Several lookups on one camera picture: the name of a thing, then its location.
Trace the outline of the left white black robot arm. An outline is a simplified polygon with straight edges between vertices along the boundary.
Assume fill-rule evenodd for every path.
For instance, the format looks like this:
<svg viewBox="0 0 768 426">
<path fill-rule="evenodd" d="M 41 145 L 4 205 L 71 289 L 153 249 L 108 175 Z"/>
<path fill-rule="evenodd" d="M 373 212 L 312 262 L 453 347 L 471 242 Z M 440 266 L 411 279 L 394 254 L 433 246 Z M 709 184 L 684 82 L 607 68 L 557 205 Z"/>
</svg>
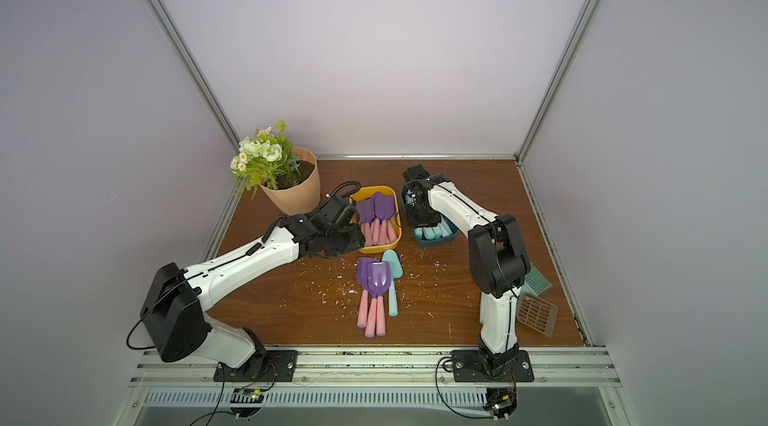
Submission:
<svg viewBox="0 0 768 426">
<path fill-rule="evenodd" d="M 139 316 L 165 363 L 189 356 L 213 360 L 247 378 L 265 367 L 267 353 L 253 332 L 208 315 L 220 300 L 256 278 L 305 257 L 333 259 L 357 251 L 364 235 L 352 195 L 361 185 L 346 181 L 313 211 L 279 215 L 256 240 L 186 268 L 171 262 L 157 270 Z"/>
</svg>

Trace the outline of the purple shovel pink handle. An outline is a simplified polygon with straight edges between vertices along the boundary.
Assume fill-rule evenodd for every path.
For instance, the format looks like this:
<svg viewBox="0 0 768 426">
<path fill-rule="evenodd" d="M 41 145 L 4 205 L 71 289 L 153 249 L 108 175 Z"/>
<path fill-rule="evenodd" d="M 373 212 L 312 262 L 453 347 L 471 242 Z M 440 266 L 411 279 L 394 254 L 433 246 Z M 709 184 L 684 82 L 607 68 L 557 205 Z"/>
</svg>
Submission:
<svg viewBox="0 0 768 426">
<path fill-rule="evenodd" d="M 380 230 L 381 222 L 379 219 L 375 219 L 371 225 L 371 239 L 373 246 L 378 246 L 380 244 Z"/>
<path fill-rule="evenodd" d="M 394 244 L 398 240 L 398 234 L 395 231 L 392 221 L 386 223 L 387 226 L 387 238 L 390 244 Z"/>
<path fill-rule="evenodd" d="M 361 257 L 358 260 L 356 279 L 358 284 L 362 288 L 361 298 L 358 308 L 357 327 L 365 329 L 367 327 L 369 300 L 368 300 L 368 277 L 369 267 L 375 259 L 369 257 Z"/>
<path fill-rule="evenodd" d="M 359 223 L 359 224 L 360 224 L 360 229 L 364 235 L 365 242 L 368 242 L 368 237 L 369 237 L 368 226 L 369 225 L 368 223 Z"/>
<path fill-rule="evenodd" d="M 373 200 L 371 198 L 367 198 L 365 200 L 359 201 L 357 204 L 357 210 L 358 210 L 358 221 L 359 223 L 368 223 L 368 242 L 364 243 L 365 247 L 372 246 L 372 239 L 371 239 L 371 225 L 373 221 L 375 220 L 375 212 L 374 212 L 374 204 Z"/>
<path fill-rule="evenodd" d="M 390 265 L 385 261 L 376 261 L 368 265 L 367 291 L 371 296 L 365 328 L 365 336 L 386 335 L 384 297 L 391 286 Z"/>
<path fill-rule="evenodd" d="M 375 218 L 381 222 L 379 245 L 389 245 L 386 223 L 392 221 L 395 216 L 395 198 L 393 196 L 384 196 L 382 193 L 377 192 L 374 195 L 374 212 Z"/>
</svg>

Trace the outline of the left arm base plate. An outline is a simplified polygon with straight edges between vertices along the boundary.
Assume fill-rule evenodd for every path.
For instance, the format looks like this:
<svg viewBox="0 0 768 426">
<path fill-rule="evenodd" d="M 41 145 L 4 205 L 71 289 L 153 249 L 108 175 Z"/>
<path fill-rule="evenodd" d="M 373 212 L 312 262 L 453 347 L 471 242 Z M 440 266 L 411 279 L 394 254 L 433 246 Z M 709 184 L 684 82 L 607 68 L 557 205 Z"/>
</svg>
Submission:
<svg viewBox="0 0 768 426">
<path fill-rule="evenodd" d="M 257 350 L 250 359 L 238 368 L 219 363 L 214 373 L 214 381 L 235 383 L 291 382 L 297 360 L 297 350 Z"/>
</svg>

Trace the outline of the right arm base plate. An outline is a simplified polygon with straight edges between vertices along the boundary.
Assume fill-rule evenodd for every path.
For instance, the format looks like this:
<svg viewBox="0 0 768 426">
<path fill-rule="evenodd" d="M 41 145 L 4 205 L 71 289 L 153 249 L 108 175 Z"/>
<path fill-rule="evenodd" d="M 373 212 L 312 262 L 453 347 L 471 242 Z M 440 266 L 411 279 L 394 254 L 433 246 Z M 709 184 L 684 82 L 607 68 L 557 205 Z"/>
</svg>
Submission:
<svg viewBox="0 0 768 426">
<path fill-rule="evenodd" d="M 453 350 L 450 355 L 456 382 L 532 383 L 532 363 L 525 350 L 493 354 L 481 349 Z"/>
</svg>

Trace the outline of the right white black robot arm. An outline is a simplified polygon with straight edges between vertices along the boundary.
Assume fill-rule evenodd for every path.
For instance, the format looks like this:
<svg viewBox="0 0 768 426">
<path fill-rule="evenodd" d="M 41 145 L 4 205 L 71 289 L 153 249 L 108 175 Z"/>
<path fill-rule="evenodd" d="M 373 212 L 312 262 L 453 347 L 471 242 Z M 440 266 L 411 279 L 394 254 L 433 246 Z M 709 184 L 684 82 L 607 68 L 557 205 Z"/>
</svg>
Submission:
<svg viewBox="0 0 768 426">
<path fill-rule="evenodd" d="M 480 350 L 502 361 L 519 349 L 515 330 L 517 300 L 531 269 L 520 226 L 510 214 L 483 208 L 442 174 L 420 164 L 403 173 L 407 224 L 436 227 L 445 219 L 467 238 L 469 270 L 482 292 Z"/>
</svg>

